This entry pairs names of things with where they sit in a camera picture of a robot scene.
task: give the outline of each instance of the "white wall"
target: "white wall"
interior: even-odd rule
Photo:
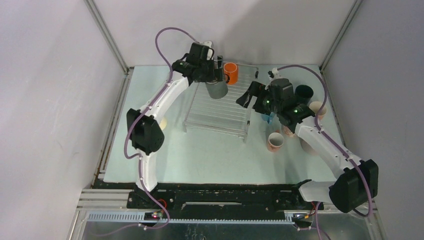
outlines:
[[[97,0],[129,66],[165,65],[155,36],[179,27],[217,54],[253,64],[320,64],[354,0]],[[169,59],[188,51],[191,39],[164,32]]]
[[[65,239],[123,76],[82,0],[0,2],[2,239]]]
[[[424,1],[364,1],[326,78],[346,144],[379,167],[391,240],[423,239]]]

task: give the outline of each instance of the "clear acrylic dish rack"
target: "clear acrylic dish rack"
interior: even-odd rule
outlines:
[[[238,136],[246,142],[252,104],[243,108],[236,103],[255,80],[255,73],[247,74],[239,68],[238,81],[228,85],[228,93],[220,99],[212,99],[205,83],[199,83],[185,116],[184,131],[188,128],[204,129],[223,134]]]

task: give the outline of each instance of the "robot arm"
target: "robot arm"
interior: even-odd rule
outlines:
[[[307,181],[298,192],[306,202],[333,203],[341,212],[348,213],[365,203],[367,194],[358,172],[340,151],[315,127],[314,117],[308,116],[298,123],[295,133],[307,142],[324,160],[337,179],[327,182]],[[363,161],[341,146],[360,168],[366,178],[371,197],[377,195],[379,169],[373,160]]]
[[[177,97],[189,87],[189,80],[187,77],[183,77],[180,73],[174,75],[174,80],[171,83],[165,83],[167,86],[163,86],[161,89],[165,89],[162,93],[157,93],[155,96],[160,94],[159,98],[155,101],[154,106],[149,107],[150,103],[154,101],[152,97],[147,104],[140,107],[139,111],[130,109],[127,113],[127,120],[136,119],[140,115],[140,111],[149,108],[140,121],[140,125],[136,125],[134,128],[135,133],[131,136],[131,141],[135,146],[136,151],[141,155],[141,175],[143,177],[143,183],[146,189],[150,192],[158,184],[156,178],[156,151],[162,146],[165,136],[162,133],[158,123],[162,121],[165,113],[168,111],[172,103]],[[140,179],[136,182],[140,189]]]
[[[276,113],[282,125],[307,142],[331,169],[335,182],[315,182],[305,180],[295,185],[295,191],[306,202],[333,203],[341,212],[348,213],[368,200],[364,183],[354,169],[353,160],[363,173],[371,197],[377,195],[378,166],[373,160],[363,161],[352,154],[345,158],[318,130],[314,121],[315,113],[294,95],[293,85],[286,78],[281,78],[278,71],[268,73],[271,82],[268,85],[252,82],[249,89],[236,102],[247,107],[253,96],[257,97],[253,109],[261,114]]]
[[[141,176],[136,182],[140,189],[143,189],[141,178],[149,192],[158,184],[156,178],[156,152],[161,148],[165,140],[159,123],[171,104],[193,82],[210,84],[208,91],[214,91],[214,86],[219,86],[221,90],[222,87],[227,87],[223,82],[223,58],[217,56],[217,61],[215,62],[213,60],[214,50],[211,47],[211,41],[203,44],[193,43],[190,52],[172,64],[172,69],[176,72],[173,74],[174,80],[166,82],[159,92],[140,107],[139,110],[130,109],[127,112],[126,119],[129,130],[134,121],[145,111],[144,115],[135,124],[130,135],[132,146],[141,156],[139,159],[141,161]]]

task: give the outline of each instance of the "table surface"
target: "table surface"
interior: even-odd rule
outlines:
[[[317,65],[305,65],[320,74]],[[269,82],[267,72],[280,65],[258,65],[258,81]],[[136,66],[120,113],[116,135],[109,155],[105,182],[131,183],[137,179],[137,159],[124,157],[127,134],[126,113],[130,108],[144,105],[164,83],[167,66]],[[322,101],[324,90],[320,81],[310,72],[293,67],[280,71],[290,80],[293,88],[309,85],[314,96],[311,101]],[[261,115],[251,113],[246,143],[237,136],[188,128],[183,121],[189,110],[195,86],[190,86],[166,112],[168,125],[165,141],[157,152],[156,175],[158,182],[190,184],[295,184],[305,179],[334,181],[333,173],[319,156],[303,151],[299,138],[284,135],[284,145],[277,153],[266,148],[267,123]],[[334,113],[327,102],[327,114],[321,121],[326,132],[341,143]],[[135,153],[128,144],[128,153]]]

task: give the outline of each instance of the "black mug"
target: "black mug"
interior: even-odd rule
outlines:
[[[314,95],[314,90],[308,85],[299,85],[296,87],[296,90],[294,90],[294,95],[298,103],[308,105]]]

